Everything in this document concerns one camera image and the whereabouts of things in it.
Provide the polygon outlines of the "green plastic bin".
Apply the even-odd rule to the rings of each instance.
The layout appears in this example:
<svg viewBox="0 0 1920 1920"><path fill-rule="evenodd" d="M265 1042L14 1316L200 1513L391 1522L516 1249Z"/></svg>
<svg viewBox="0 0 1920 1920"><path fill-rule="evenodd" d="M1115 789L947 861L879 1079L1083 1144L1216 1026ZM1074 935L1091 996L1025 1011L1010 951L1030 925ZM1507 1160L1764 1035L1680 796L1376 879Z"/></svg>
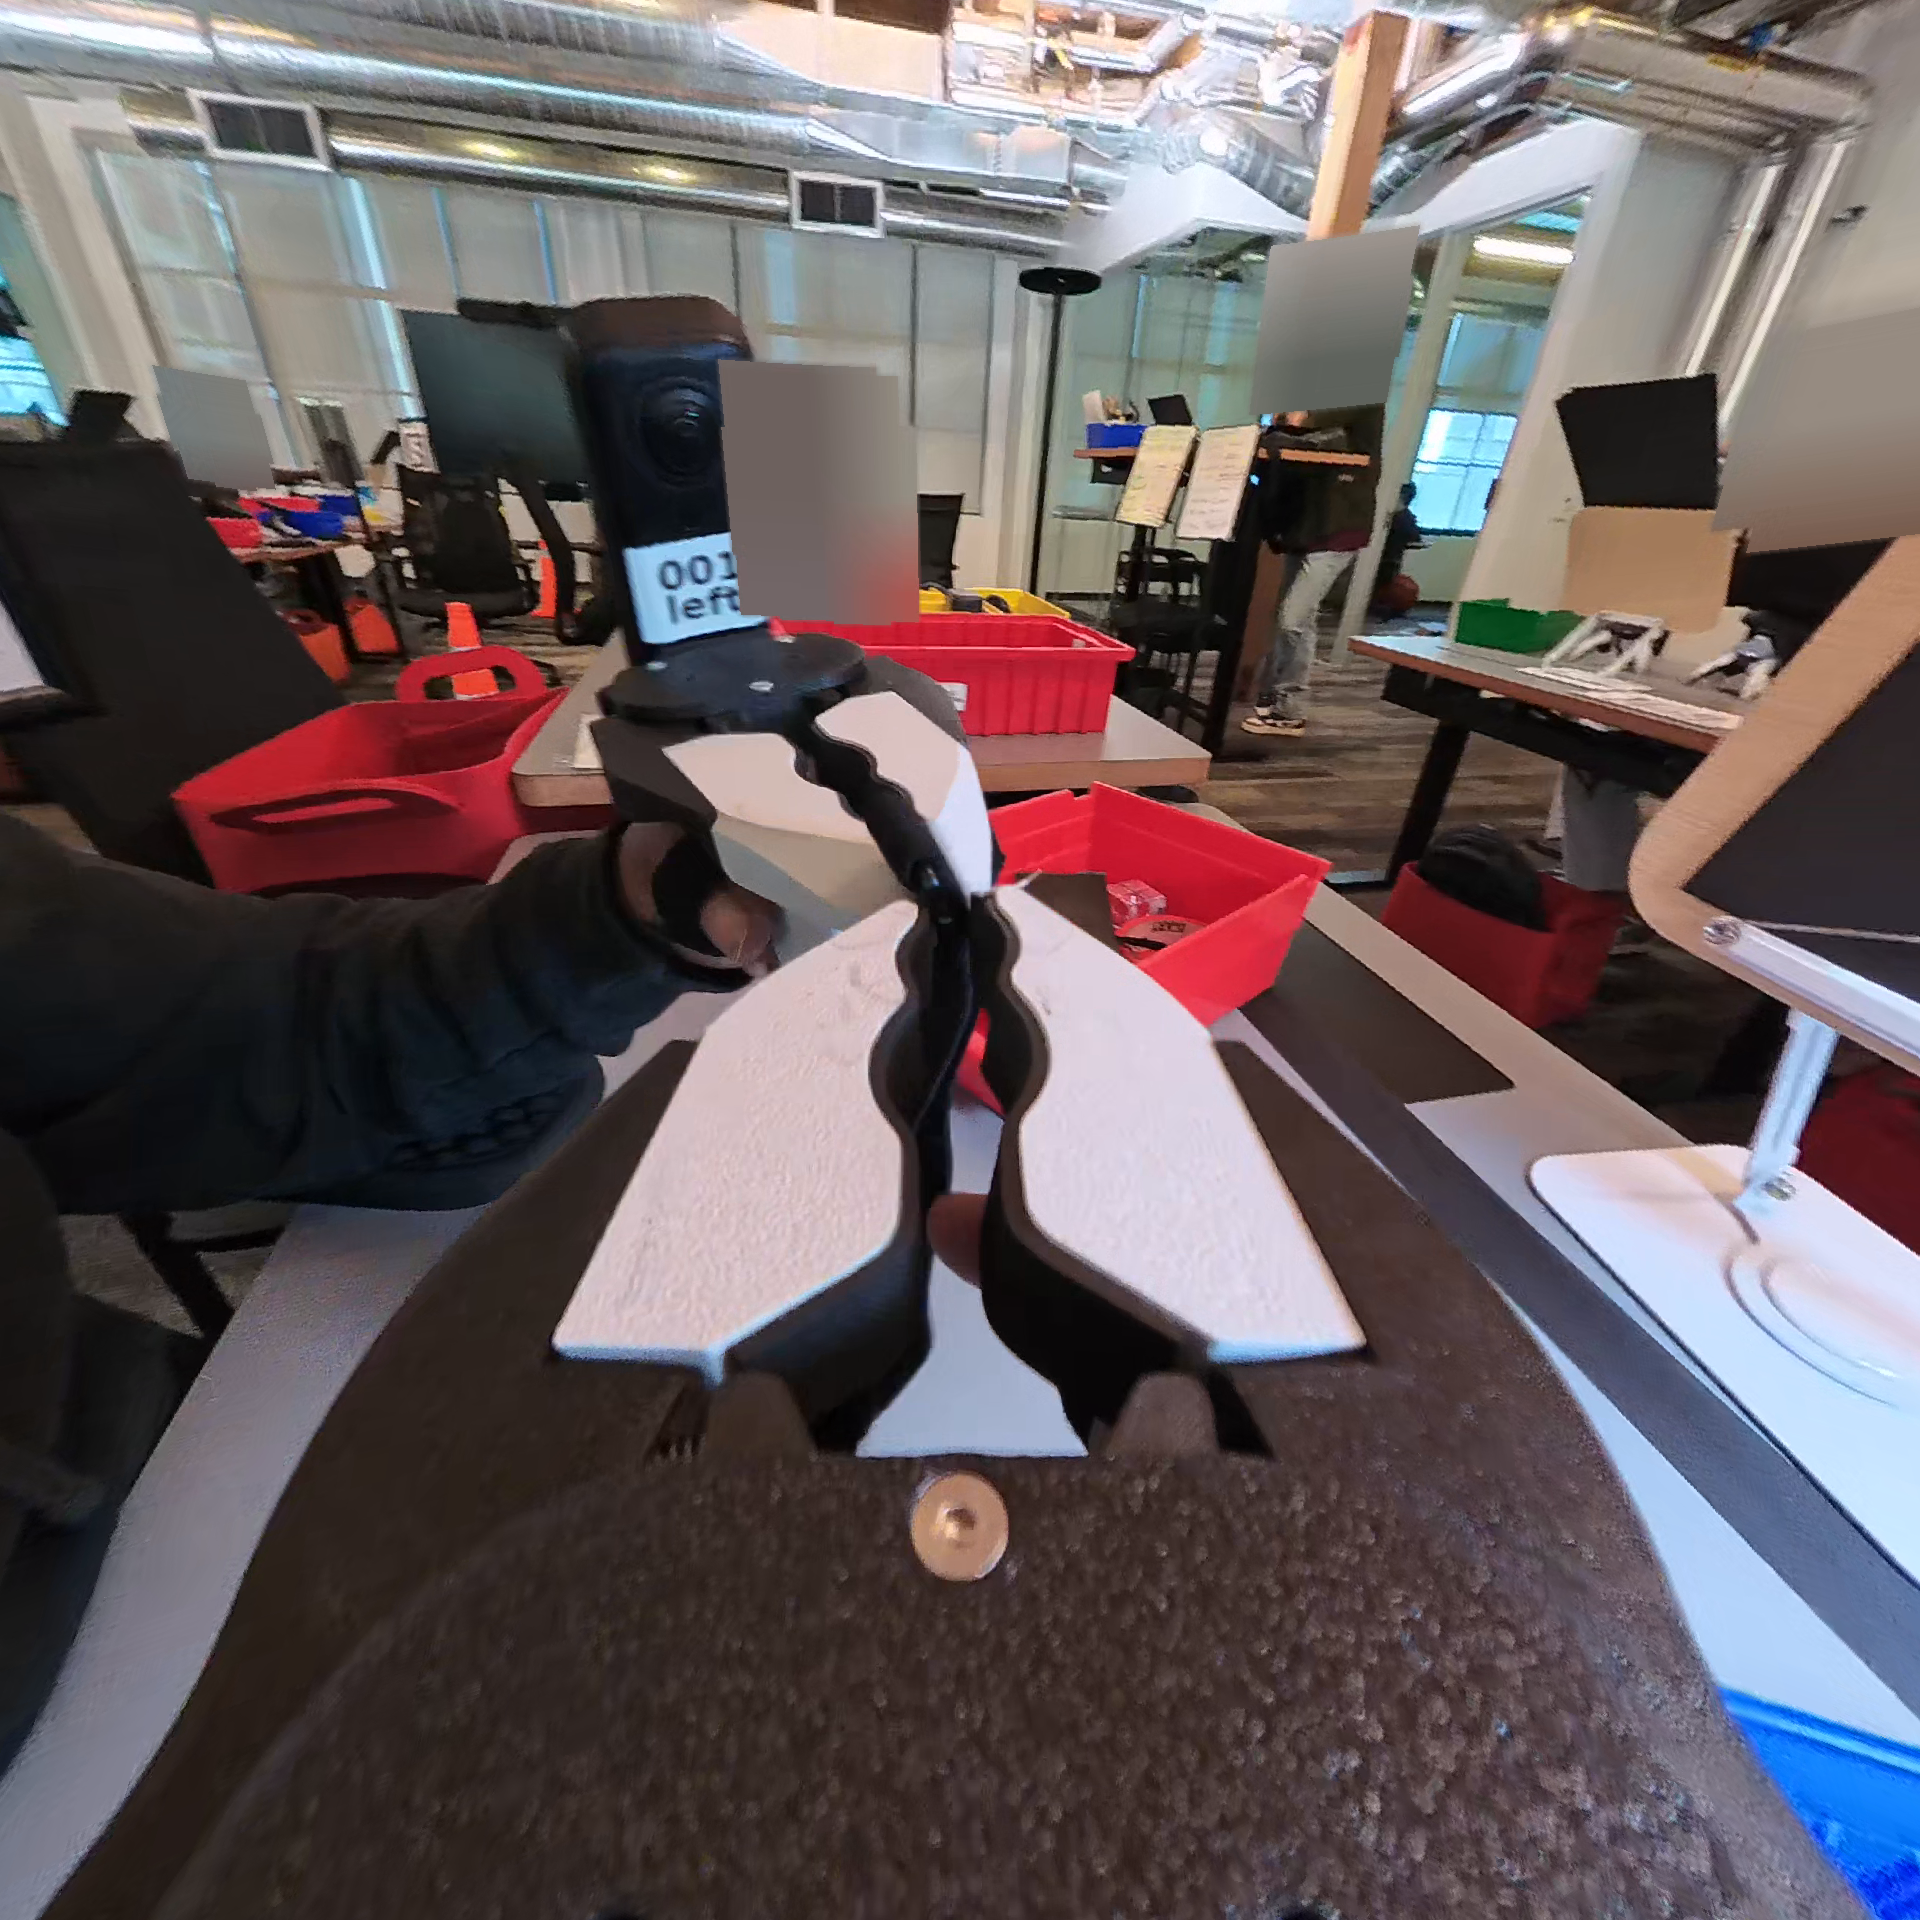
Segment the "green plastic bin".
<svg viewBox="0 0 1920 1920"><path fill-rule="evenodd" d="M1504 599L1462 599L1454 618L1454 642L1536 661L1559 646L1582 620L1581 612L1535 612Z"/></svg>

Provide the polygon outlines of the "black floor lamp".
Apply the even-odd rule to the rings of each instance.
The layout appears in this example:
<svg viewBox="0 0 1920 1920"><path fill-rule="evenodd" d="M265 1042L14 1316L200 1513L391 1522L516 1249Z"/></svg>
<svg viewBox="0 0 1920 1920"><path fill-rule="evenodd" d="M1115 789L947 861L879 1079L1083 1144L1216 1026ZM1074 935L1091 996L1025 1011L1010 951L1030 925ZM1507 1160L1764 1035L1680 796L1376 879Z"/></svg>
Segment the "black floor lamp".
<svg viewBox="0 0 1920 1920"><path fill-rule="evenodd" d="M1063 343L1063 306L1066 299L1080 299L1101 289L1101 275L1088 267L1066 263L1045 263L1025 267L1018 275L1025 294L1045 299L1045 374L1042 374L1042 412L1038 412L1038 476L1030 493L1030 539L1027 539L1027 570L1025 570L1025 595L1038 599L1042 587L1042 545L1045 545L1045 515L1047 515L1047 483L1050 483L1050 434L1054 434L1054 412L1059 412L1059 387L1062 387L1062 343Z"/></svg>

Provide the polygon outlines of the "grey side table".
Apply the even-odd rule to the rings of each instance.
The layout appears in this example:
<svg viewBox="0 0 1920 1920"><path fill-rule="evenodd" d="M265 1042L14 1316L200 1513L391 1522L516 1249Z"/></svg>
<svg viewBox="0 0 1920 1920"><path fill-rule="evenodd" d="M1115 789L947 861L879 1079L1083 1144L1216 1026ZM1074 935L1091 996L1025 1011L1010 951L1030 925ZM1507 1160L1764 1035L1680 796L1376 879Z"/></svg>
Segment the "grey side table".
<svg viewBox="0 0 1920 1920"><path fill-rule="evenodd" d="M606 639L584 667L581 683L541 718L541 728L513 763L513 789L523 805L597 805L610 801L597 766L579 763L581 726L597 718L597 694L625 667L624 639ZM980 787L994 792L1190 787L1210 778L1210 754L1181 732L1110 699L1101 732L1066 734L987 734L971 742Z"/></svg>

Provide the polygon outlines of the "paper flip board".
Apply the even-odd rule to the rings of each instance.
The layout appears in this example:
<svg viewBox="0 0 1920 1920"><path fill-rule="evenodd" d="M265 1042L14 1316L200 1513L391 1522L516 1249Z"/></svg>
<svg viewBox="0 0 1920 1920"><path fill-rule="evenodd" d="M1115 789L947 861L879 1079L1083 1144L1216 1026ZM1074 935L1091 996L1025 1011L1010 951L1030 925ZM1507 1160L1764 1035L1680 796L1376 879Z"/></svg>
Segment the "paper flip board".
<svg viewBox="0 0 1920 1920"><path fill-rule="evenodd" d="M1234 539L1240 501L1259 451L1259 422L1216 423L1195 434L1176 542Z"/></svg>
<svg viewBox="0 0 1920 1920"><path fill-rule="evenodd" d="M1198 432L1190 423L1146 423L1133 448L1128 476L1113 510L1115 526L1163 530L1185 483Z"/></svg>

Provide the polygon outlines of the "silver ventilation duct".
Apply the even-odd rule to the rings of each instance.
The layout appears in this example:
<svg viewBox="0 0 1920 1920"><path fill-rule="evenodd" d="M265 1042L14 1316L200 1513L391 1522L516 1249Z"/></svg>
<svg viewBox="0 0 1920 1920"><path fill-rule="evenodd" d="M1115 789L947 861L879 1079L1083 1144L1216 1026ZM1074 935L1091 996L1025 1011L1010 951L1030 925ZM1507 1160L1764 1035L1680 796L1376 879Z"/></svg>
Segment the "silver ventilation duct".
<svg viewBox="0 0 1920 1920"><path fill-rule="evenodd" d="M327 164L783 221L800 176L876 229L1047 255L1128 166L947 98L936 35L694 4L4 4L4 72L122 98L150 151L216 157L213 106L301 107Z"/></svg>

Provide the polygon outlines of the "red plastic bin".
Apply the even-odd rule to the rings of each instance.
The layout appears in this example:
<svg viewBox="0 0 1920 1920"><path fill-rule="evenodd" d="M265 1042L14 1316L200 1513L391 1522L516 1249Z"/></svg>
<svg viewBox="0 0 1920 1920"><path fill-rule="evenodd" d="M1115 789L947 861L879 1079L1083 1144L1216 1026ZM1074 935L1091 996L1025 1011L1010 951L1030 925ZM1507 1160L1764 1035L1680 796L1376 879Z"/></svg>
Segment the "red plastic bin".
<svg viewBox="0 0 1920 1920"><path fill-rule="evenodd" d="M1321 854L1110 783L994 805L989 823L1001 881L1025 885L1035 872L1142 879L1176 911L1203 916L1210 926L1142 962L1115 946L1110 922L1066 916L1203 1026L1272 987L1316 888L1331 872Z"/></svg>

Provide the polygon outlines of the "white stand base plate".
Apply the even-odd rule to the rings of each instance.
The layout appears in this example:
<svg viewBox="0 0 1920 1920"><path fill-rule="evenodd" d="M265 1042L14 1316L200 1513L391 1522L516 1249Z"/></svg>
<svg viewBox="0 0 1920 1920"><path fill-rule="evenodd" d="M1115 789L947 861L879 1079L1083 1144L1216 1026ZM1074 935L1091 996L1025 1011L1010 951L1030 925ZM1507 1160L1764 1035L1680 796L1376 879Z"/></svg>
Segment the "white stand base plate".
<svg viewBox="0 0 1920 1920"><path fill-rule="evenodd" d="M1750 1144L1535 1160L1531 1189L1916 1577L1916 1253L1801 1165L1842 1035L1916 1067L1916 935L1712 911L1699 939L1789 1007Z"/></svg>

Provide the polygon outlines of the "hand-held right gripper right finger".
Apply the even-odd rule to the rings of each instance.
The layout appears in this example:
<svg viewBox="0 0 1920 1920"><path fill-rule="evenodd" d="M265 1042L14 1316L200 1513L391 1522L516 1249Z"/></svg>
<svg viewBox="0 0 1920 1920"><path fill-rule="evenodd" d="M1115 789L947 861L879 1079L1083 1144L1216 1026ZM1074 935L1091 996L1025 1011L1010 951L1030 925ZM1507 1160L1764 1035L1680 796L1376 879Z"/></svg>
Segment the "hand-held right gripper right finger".
<svg viewBox="0 0 1920 1920"><path fill-rule="evenodd" d="M1355 1356L1365 1332L1210 1031L1025 888L976 906L999 1101L984 1290L1035 1369Z"/></svg>

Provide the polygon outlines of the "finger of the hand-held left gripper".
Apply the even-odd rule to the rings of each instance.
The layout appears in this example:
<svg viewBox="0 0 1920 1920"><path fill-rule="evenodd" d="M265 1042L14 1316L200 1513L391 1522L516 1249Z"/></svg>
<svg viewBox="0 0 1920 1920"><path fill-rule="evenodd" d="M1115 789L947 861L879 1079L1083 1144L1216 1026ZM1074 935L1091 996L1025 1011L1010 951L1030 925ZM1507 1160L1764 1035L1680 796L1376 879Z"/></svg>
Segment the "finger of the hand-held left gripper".
<svg viewBox="0 0 1920 1920"><path fill-rule="evenodd" d="M827 732L830 751L852 751L852 775L879 775L904 792L904 813L882 805L886 825L904 825L907 879L898 879L868 823L830 783L805 780L792 742L773 732L716 732L666 748L674 771L710 805L710 840L726 872L770 902L898 902L931 899L927 835L914 756L927 732Z"/></svg>
<svg viewBox="0 0 1920 1920"><path fill-rule="evenodd" d="M820 707L804 754L931 916L964 922L991 888L994 841L972 754L907 694L859 691Z"/></svg>

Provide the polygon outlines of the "black display easel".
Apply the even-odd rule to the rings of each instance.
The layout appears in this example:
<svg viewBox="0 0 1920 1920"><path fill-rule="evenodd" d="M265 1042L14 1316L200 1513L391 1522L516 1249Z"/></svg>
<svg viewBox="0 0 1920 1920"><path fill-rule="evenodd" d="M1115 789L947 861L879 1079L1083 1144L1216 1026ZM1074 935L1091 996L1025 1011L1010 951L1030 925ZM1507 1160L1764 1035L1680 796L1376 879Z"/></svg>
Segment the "black display easel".
<svg viewBox="0 0 1920 1920"><path fill-rule="evenodd" d="M4 444L4 748L124 864L213 881L177 789L344 704L150 442Z"/></svg>

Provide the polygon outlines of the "person's black hoodie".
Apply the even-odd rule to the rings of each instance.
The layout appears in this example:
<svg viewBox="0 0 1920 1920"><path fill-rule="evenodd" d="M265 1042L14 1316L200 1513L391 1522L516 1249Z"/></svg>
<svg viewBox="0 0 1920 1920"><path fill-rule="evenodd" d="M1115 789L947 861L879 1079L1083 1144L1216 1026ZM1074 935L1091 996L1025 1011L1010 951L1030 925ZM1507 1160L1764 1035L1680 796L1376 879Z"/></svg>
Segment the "person's black hoodie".
<svg viewBox="0 0 1920 1920"><path fill-rule="evenodd" d="M68 1659L131 1485L202 1345L75 1290L50 1189L4 1138L4 1768Z"/></svg>

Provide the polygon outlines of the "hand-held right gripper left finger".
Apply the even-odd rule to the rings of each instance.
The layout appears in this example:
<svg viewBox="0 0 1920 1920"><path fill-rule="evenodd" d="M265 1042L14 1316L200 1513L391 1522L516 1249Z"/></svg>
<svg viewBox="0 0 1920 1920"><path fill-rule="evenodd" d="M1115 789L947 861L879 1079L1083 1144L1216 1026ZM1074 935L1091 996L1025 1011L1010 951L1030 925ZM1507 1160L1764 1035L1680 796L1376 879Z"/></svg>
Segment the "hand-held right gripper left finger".
<svg viewBox="0 0 1920 1920"><path fill-rule="evenodd" d="M570 1363L889 1384L927 1341L931 935L893 902L694 1042L551 1328Z"/></svg>

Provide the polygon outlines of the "person's left hand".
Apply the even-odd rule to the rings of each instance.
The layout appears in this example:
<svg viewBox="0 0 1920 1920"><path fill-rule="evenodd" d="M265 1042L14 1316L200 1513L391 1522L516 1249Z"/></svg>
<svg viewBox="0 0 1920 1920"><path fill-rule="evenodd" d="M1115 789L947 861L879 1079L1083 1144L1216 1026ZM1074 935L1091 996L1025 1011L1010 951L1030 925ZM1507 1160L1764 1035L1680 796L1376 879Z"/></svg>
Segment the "person's left hand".
<svg viewBox="0 0 1920 1920"><path fill-rule="evenodd" d="M624 823L612 872L641 938L686 980L727 989L780 966L780 909L734 881L704 835Z"/></svg>

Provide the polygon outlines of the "blue plastic bin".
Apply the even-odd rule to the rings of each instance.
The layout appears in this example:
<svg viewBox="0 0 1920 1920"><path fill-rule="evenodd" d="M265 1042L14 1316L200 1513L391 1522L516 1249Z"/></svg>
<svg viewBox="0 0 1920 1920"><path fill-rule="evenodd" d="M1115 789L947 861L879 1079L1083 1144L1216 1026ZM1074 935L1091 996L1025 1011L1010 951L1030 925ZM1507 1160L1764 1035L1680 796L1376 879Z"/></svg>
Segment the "blue plastic bin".
<svg viewBox="0 0 1920 1920"><path fill-rule="evenodd" d="M1720 1691L1761 1764L1872 1918L1916 1918L1916 1748Z"/></svg>

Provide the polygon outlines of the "long wooden desk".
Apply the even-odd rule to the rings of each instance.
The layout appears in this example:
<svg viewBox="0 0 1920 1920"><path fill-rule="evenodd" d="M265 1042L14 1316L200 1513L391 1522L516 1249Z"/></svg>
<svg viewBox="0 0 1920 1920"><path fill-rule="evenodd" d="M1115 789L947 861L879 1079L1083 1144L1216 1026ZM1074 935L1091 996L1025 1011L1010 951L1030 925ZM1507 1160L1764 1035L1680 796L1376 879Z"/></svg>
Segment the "long wooden desk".
<svg viewBox="0 0 1920 1920"><path fill-rule="evenodd" d="M1666 683L1555 679L1531 656L1439 638L1355 638L1348 649L1383 667L1382 702L1432 732L1383 872L1343 875L1343 888L1387 888L1427 851L1471 739L1667 801L1748 712Z"/></svg>

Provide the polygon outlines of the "red tote basket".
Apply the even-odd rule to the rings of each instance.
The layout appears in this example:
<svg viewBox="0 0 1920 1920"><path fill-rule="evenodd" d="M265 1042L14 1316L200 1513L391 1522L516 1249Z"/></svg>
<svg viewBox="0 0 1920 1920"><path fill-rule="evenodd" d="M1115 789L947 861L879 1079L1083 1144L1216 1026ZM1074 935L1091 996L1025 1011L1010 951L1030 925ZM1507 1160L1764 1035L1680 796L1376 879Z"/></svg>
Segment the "red tote basket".
<svg viewBox="0 0 1920 1920"><path fill-rule="evenodd" d="M510 778L557 702L513 646L422 656L391 699L287 728L178 783L172 805L223 890L486 881L539 834Z"/></svg>

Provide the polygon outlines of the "black monitor screen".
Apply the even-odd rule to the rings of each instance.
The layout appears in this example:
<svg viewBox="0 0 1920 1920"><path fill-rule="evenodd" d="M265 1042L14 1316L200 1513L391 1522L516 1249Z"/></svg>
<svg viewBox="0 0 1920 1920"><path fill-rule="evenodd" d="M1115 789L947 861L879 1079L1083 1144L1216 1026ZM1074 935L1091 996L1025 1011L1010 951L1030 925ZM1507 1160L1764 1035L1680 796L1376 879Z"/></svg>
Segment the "black monitor screen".
<svg viewBox="0 0 1920 1920"><path fill-rule="evenodd" d="M584 497L587 451L557 325L439 309L398 321L439 473L479 483L523 473L549 497Z"/></svg>

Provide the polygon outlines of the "red ribbed bin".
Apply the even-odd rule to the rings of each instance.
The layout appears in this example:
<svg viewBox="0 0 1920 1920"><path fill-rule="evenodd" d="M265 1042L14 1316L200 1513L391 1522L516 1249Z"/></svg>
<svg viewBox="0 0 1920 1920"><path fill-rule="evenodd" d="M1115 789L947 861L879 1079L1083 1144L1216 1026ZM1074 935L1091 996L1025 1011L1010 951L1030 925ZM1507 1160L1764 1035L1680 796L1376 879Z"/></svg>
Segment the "red ribbed bin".
<svg viewBox="0 0 1920 1920"><path fill-rule="evenodd" d="M830 632L893 661L953 699L971 739L1097 734L1128 642L1066 618L936 612L910 620L773 620L777 638Z"/></svg>

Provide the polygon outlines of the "black office chair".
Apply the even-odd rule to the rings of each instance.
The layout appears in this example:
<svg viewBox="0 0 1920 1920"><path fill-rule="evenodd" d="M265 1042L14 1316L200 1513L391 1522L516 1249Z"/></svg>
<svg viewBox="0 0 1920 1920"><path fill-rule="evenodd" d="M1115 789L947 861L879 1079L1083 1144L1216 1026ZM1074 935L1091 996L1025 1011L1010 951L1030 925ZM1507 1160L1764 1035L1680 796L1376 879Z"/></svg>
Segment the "black office chair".
<svg viewBox="0 0 1920 1920"><path fill-rule="evenodd" d="M463 603L479 628L531 618L539 576L520 551L500 490L471 476L398 468L398 542L384 561L391 612L445 623Z"/></svg>

